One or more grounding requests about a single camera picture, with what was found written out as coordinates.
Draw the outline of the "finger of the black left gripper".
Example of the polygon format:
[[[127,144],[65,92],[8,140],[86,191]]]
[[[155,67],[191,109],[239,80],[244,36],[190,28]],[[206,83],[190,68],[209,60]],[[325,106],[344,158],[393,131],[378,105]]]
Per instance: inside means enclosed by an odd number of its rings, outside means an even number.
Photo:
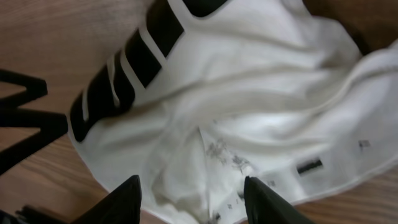
[[[1,98],[2,108],[17,108],[48,94],[47,83],[41,78],[1,69],[1,81],[25,87],[23,92]]]

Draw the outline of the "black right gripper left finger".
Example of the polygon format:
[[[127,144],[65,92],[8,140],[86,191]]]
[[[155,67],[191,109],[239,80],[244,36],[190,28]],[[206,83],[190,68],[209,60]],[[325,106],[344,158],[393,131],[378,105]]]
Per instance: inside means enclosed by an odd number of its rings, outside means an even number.
[[[133,175],[72,224],[139,224],[141,183]]]

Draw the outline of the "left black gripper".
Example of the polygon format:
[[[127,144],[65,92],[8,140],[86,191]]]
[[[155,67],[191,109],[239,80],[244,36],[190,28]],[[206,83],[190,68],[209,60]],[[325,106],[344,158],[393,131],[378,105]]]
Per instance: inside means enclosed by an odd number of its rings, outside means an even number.
[[[68,131],[61,113],[28,109],[2,109],[2,128],[37,128],[39,131],[1,151],[1,174],[13,168]],[[44,208],[25,205],[14,213],[1,210],[1,224],[67,224],[60,215]]]

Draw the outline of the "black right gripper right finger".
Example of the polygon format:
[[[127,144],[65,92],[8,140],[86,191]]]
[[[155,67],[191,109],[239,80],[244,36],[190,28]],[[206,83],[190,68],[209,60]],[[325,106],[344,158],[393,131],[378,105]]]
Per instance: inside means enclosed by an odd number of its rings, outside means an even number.
[[[244,202],[249,224],[314,224],[257,177],[245,178]]]

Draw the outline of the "white t-shirt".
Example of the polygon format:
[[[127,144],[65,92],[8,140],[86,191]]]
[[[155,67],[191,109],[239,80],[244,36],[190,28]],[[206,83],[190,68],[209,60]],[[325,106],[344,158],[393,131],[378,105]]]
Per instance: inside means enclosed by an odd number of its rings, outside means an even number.
[[[397,44],[363,56],[302,1],[154,1],[68,134],[106,190],[138,175],[161,220],[238,223],[246,177],[299,204],[397,163]]]

